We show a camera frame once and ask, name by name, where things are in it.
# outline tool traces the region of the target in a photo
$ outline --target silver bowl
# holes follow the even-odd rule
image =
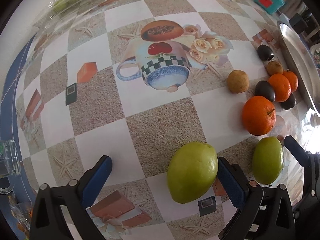
[[[320,77],[316,63],[299,35],[288,25],[278,22],[280,47],[290,71],[299,81],[298,90],[306,104],[320,117]]]

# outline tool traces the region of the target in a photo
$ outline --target orange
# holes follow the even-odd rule
[[[291,93],[295,92],[298,88],[298,77],[292,71],[284,71],[283,75],[289,80],[291,86]]]
[[[277,102],[284,102],[289,98],[291,86],[289,80],[284,75],[274,74],[269,78],[268,82],[275,91]]]
[[[262,96],[250,98],[242,109],[242,123],[253,135],[267,134],[276,123],[275,106]]]

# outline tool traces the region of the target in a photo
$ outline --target black plum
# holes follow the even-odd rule
[[[258,82],[254,90],[254,95],[263,96],[264,98],[268,99],[270,102],[274,102],[276,100],[275,91],[273,90],[269,82],[265,80],[261,80]]]
[[[258,56],[261,60],[265,61],[265,60],[272,60],[274,57],[274,53],[272,51],[272,49],[270,49],[268,46],[266,45],[260,45],[257,49],[257,53]]]
[[[289,110],[293,108],[296,105],[296,98],[294,95],[291,93],[287,101],[281,102],[280,105],[284,110]]]

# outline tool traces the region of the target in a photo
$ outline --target checkered tablecloth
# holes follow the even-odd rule
[[[18,127],[30,185],[35,190],[42,183],[65,185],[79,179],[101,155],[109,155],[114,167],[98,200],[118,190],[152,218],[131,228],[124,240],[218,239],[236,210],[228,197],[215,196],[216,211],[200,217],[197,202],[214,196],[213,189],[198,200],[178,204],[167,187],[167,167],[179,147],[201,141],[252,177],[252,152],[260,138],[244,130],[240,114],[255,84],[268,76],[252,37],[263,29],[275,31],[276,20],[253,0],[118,0],[95,7],[104,1],[93,0],[91,6],[59,22],[36,54],[41,34],[30,47],[15,97],[18,123],[35,90],[44,104],[33,121],[31,137]],[[86,14],[92,8],[93,14]],[[215,32],[228,39],[233,49],[218,66],[222,78],[210,68],[199,72],[191,67],[178,91],[155,90],[143,82],[149,72],[172,64],[189,68],[185,58],[163,56],[143,67],[143,79],[119,80],[116,69],[129,42],[155,20],[199,26],[203,33]],[[65,89],[77,82],[78,71],[88,62],[96,63],[97,73],[89,82],[77,84],[76,101],[66,106]],[[225,78],[234,69],[249,75],[246,93],[228,91]],[[137,68],[121,71],[130,76]],[[277,115],[286,126],[294,127],[291,133],[299,139],[305,108],[298,96],[297,101],[291,111],[277,106]],[[288,184],[292,168],[287,166],[283,172],[282,182]],[[296,182],[302,174],[295,175]]]

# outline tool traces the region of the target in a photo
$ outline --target glass mug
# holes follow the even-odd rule
[[[0,141],[0,179],[19,174],[20,162],[15,141]],[[0,193],[8,194],[13,190],[13,187],[14,183],[7,188],[0,187]]]

